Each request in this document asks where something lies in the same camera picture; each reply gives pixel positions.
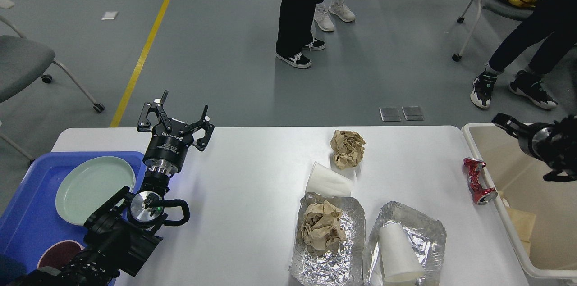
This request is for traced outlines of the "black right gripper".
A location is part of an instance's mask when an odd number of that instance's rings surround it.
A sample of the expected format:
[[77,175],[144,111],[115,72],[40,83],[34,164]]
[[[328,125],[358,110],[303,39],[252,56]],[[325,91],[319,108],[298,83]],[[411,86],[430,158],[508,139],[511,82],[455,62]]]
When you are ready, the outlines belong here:
[[509,136],[517,138],[518,144],[527,155],[544,160],[544,157],[538,152],[538,144],[544,142],[552,132],[552,124],[548,123],[530,123],[525,124],[511,115],[499,112],[491,123],[505,130]]

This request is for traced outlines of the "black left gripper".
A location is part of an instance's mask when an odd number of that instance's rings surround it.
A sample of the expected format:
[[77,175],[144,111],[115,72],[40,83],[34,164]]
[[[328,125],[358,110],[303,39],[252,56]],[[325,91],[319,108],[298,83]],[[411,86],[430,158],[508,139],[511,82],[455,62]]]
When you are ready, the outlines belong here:
[[[215,126],[207,116],[208,105],[204,106],[201,118],[191,124],[185,124],[180,130],[180,136],[171,134],[173,125],[164,110],[164,103],[169,91],[165,90],[160,99],[145,103],[137,123],[138,132],[151,132],[152,138],[144,153],[143,163],[152,168],[164,167],[169,173],[175,174],[182,170],[190,146],[204,151],[208,146]],[[204,136],[194,137],[202,131]]]

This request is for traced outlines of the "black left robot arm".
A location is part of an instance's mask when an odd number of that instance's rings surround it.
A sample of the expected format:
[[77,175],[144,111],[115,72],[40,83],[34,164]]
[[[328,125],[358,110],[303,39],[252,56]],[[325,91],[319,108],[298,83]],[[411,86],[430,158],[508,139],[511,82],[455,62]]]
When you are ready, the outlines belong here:
[[136,276],[162,239],[156,232],[189,222],[187,202],[165,195],[189,148],[204,151],[215,127],[207,116],[208,105],[194,123],[169,118],[164,110],[167,95],[165,91],[160,99],[145,103],[139,117],[137,130],[152,137],[138,191],[125,185],[99,203],[83,222],[85,248],[61,268],[37,268],[13,280],[12,286],[106,286],[121,272]]

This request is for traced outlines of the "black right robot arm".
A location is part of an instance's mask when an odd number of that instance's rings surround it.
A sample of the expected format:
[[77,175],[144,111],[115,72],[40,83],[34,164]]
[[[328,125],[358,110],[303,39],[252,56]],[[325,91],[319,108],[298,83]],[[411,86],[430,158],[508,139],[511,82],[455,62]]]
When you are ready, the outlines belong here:
[[568,115],[560,121],[524,124],[513,116],[498,113],[491,121],[518,140],[519,148],[532,158],[546,163],[551,171],[546,182],[574,182],[577,179],[577,118]]

